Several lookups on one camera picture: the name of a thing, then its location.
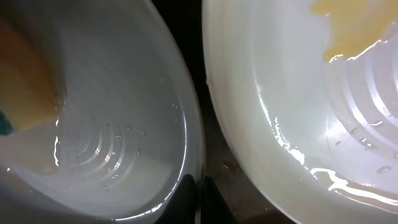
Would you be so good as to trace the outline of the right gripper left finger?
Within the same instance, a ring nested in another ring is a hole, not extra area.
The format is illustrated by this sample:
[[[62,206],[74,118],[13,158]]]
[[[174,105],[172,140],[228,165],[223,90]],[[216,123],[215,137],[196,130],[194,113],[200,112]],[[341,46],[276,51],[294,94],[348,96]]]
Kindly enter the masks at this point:
[[[186,174],[155,224],[194,224],[196,209],[197,187],[195,179],[192,175]]]

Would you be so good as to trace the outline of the green and yellow sponge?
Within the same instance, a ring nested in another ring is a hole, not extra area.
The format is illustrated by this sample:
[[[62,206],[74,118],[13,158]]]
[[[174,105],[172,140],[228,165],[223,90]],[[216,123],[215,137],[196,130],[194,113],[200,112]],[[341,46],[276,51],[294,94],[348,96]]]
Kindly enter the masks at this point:
[[[1,136],[54,119],[59,107],[47,65],[27,39],[1,18]]]

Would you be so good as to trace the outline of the pale blue-white plate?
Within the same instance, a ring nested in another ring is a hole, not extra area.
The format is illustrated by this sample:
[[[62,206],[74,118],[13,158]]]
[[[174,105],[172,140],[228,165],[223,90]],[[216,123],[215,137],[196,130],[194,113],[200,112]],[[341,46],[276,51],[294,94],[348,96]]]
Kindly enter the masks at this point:
[[[155,223],[205,142],[188,68],[150,1],[2,1],[59,114],[1,138],[2,223]]]

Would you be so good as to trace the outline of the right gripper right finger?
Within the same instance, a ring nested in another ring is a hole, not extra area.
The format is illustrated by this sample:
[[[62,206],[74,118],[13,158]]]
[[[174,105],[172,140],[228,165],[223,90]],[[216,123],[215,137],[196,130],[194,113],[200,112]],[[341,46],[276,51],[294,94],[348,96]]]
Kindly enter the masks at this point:
[[[211,177],[205,177],[204,181],[201,224],[238,224]]]

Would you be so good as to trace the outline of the white plate with yellow stain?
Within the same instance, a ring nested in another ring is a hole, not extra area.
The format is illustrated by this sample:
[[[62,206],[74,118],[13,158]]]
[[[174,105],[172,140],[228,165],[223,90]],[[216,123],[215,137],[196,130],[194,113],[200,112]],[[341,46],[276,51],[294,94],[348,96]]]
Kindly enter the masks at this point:
[[[203,49],[266,199],[297,223],[397,222],[396,1],[204,1]]]

